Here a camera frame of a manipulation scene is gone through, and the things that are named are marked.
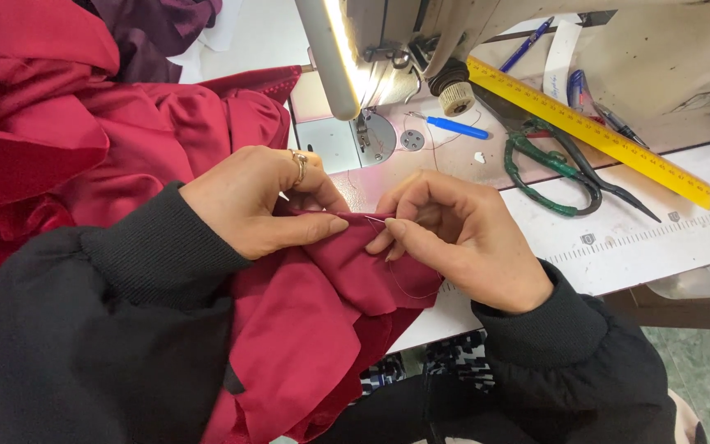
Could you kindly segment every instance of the fingernail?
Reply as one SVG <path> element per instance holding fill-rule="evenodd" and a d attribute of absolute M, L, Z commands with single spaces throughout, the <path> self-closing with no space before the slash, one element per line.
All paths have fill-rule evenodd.
<path fill-rule="evenodd" d="M 404 222 L 394 219 L 393 217 L 385 219 L 385 226 L 390 231 L 390 234 L 394 235 L 394 237 L 403 235 L 406 229 Z"/>
<path fill-rule="evenodd" d="M 341 217 L 337 217 L 337 218 L 330 221 L 330 231 L 333 233 L 338 233 L 340 231 L 344 231 L 349 226 L 350 226 L 350 223 L 347 222 L 346 220 L 342 219 Z"/>

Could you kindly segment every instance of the ring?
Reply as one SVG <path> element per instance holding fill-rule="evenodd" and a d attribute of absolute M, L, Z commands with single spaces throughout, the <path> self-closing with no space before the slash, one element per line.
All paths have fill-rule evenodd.
<path fill-rule="evenodd" d="M 300 174 L 298 175 L 295 183 L 292 184 L 292 187 L 297 187 L 305 178 L 306 164 L 309 162 L 309 158 L 302 155 L 295 149 L 291 149 L 290 151 L 292 152 L 292 160 L 294 160 L 297 163 L 297 167 L 300 168 Z"/>

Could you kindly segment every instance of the blue pen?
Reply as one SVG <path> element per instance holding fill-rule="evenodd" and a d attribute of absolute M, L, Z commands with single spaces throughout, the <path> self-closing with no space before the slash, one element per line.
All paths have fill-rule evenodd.
<path fill-rule="evenodd" d="M 541 26 L 539 26 L 538 29 L 527 38 L 527 40 L 522 42 L 522 45 L 519 46 L 519 49 L 515 51 L 514 54 L 511 55 L 511 57 L 508 57 L 508 60 L 503 64 L 503 66 L 500 66 L 500 70 L 504 73 L 507 73 L 508 70 L 511 69 L 511 67 L 514 66 L 514 64 L 517 63 L 519 59 L 525 55 L 526 52 L 528 52 L 528 49 L 530 49 L 534 44 L 536 44 L 536 41 L 542 34 L 544 34 L 544 31 L 547 31 L 547 28 L 552 25 L 553 20 L 555 20 L 555 17 L 551 16 L 547 19 L 546 22 L 542 23 Z"/>
<path fill-rule="evenodd" d="M 417 111 L 410 111 L 407 113 L 408 116 L 422 118 L 429 125 L 437 126 L 438 128 L 443 128 L 444 130 L 453 131 L 455 133 L 464 134 L 465 136 L 476 137 L 477 139 L 485 140 L 489 138 L 489 133 L 483 129 L 473 128 L 472 126 L 467 126 L 464 123 L 454 122 L 453 120 L 448 120 L 447 118 L 441 117 L 426 117 Z"/>

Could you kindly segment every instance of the measuring tape scale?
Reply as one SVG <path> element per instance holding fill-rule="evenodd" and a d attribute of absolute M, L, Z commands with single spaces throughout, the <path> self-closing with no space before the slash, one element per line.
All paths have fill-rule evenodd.
<path fill-rule="evenodd" d="M 467 58 L 467 66 L 473 83 L 710 210 L 710 185 L 704 180 L 475 57 Z"/>

